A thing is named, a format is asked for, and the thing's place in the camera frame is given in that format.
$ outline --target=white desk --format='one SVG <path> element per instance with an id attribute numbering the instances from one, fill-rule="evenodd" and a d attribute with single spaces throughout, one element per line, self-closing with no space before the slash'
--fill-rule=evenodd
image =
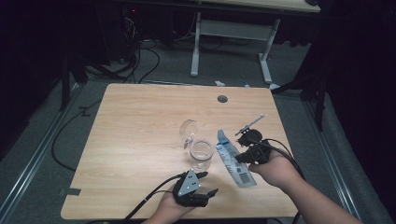
<path id="1" fill-rule="evenodd" d="M 320 12 L 320 8 L 318 6 L 312 7 L 308 5 L 305 0 L 201 0 L 198 1 L 198 4 L 202 4 L 202 2 L 232 4 L 245 7 L 264 7 L 307 13 Z M 259 62 L 262 66 L 262 75 L 264 77 L 264 81 L 271 85 L 272 78 L 268 69 L 267 57 L 274 42 L 279 23 L 280 19 L 276 19 L 274 24 L 266 26 L 227 21 L 202 20 L 201 13 L 198 12 L 195 29 L 195 46 L 191 62 L 191 76 L 198 76 L 200 57 L 199 43 L 201 35 L 217 35 L 224 37 L 254 39 L 264 41 L 262 53 L 259 54 Z"/>

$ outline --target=human hand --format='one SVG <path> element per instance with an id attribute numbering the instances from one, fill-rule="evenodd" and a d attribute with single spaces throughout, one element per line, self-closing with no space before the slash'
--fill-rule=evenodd
<path id="1" fill-rule="evenodd" d="M 248 169 L 262 178 L 270 185 L 285 190 L 291 182 L 302 180 L 300 174 L 288 159 L 272 150 L 270 159 L 265 164 L 250 164 Z"/>
<path id="2" fill-rule="evenodd" d="M 195 207 L 184 207 L 176 203 L 172 194 L 173 186 L 165 192 L 158 204 L 157 210 L 147 219 L 145 224 L 170 224 L 178 221 Z"/>

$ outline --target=table top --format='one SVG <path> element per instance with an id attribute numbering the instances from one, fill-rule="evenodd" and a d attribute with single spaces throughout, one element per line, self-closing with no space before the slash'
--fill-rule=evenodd
<path id="1" fill-rule="evenodd" d="M 228 101 L 220 103 L 218 97 Z M 126 217 L 167 178 L 190 169 L 179 128 L 186 119 L 198 122 L 196 138 L 215 145 L 222 129 L 239 149 L 234 134 L 260 114 L 251 128 L 264 138 L 290 147 L 272 93 L 265 88 L 110 84 L 82 153 L 62 217 L 108 219 Z M 184 218 L 293 217 L 290 198 L 253 174 L 257 186 L 240 189 L 215 151 L 202 190 L 219 189 L 205 208 Z M 175 184 L 171 181 L 162 189 Z M 133 218 L 147 218 L 162 195 L 154 195 Z"/>
<path id="2" fill-rule="evenodd" d="M 305 0 L 200 0 L 218 4 L 232 4 L 246 7 L 265 7 L 271 9 L 292 10 L 300 12 L 320 12 L 319 6 L 310 6 Z"/>

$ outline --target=black device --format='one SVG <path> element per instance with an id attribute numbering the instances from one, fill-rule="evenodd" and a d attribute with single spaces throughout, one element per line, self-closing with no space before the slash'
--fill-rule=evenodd
<path id="1" fill-rule="evenodd" d="M 235 156 L 238 162 L 267 163 L 270 158 L 271 146 L 268 140 L 262 140 L 262 134 L 255 129 L 246 129 L 242 132 L 242 136 L 238 139 L 241 147 L 248 147 L 246 152 Z"/>
<path id="2" fill-rule="evenodd" d="M 193 170 L 189 170 L 184 173 L 172 190 L 175 201 L 185 207 L 205 207 L 209 199 L 219 191 L 219 189 L 214 189 L 207 194 L 195 194 L 195 191 L 201 187 L 198 179 L 205 176 L 207 172 L 196 174 Z"/>

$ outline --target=gray carpet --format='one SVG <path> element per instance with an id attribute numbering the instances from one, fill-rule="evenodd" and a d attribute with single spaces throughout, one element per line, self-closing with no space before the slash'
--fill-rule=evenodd
<path id="1" fill-rule="evenodd" d="M 145 45 L 149 47 L 153 43 L 148 42 Z M 199 76 L 190 77 L 192 46 L 166 47 L 158 44 L 152 50 L 160 55 L 159 66 L 145 78 L 144 82 L 156 81 L 161 84 L 157 82 L 161 81 L 214 86 L 215 80 L 219 80 L 226 86 L 242 87 L 247 83 L 251 87 L 267 88 L 257 58 L 261 45 L 260 42 L 254 42 L 244 46 L 227 44 L 214 50 L 203 49 Z M 217 46 L 207 44 L 204 47 Z M 309 46 L 291 48 L 287 43 L 273 46 L 268 61 L 273 81 L 278 85 L 292 81 L 308 49 Z M 141 61 L 135 71 L 136 79 L 146 74 L 156 62 L 155 54 L 142 50 Z M 113 82 L 116 81 L 90 76 L 90 81 L 81 89 L 81 93 L 66 114 L 64 123 L 81 112 L 81 106 L 89 106 L 100 100 L 106 86 Z M 0 202 L 7 199 L 47 129 L 58 115 L 61 92 L 61 85 L 58 84 L 46 102 L 30 118 L 30 124 L 19 141 L 1 161 Z M 299 91 L 286 91 L 274 97 L 295 159 L 302 167 L 307 181 L 332 200 L 343 205 L 322 150 L 320 142 L 322 136 L 335 157 L 337 167 L 346 181 L 362 221 L 392 223 L 388 212 L 377 199 L 370 181 L 356 160 L 332 109 L 329 97 L 326 98 L 326 110 L 323 115 L 324 132 L 318 135 L 307 110 L 310 103 L 301 102 L 298 93 Z M 59 135 L 55 144 L 56 155 L 64 164 L 77 167 L 98 107 L 99 104 L 89 109 L 88 117 L 78 116 L 73 119 Z M 11 211 L 13 213 L 8 223 L 86 223 L 86 221 L 63 220 L 60 216 L 64 203 L 62 190 L 69 187 L 72 178 L 73 172 L 58 165 L 48 150 L 28 188 L 21 199 L 17 200 L 19 203 L 15 210 Z M 291 218 L 280 220 L 283 223 L 291 223 Z"/>

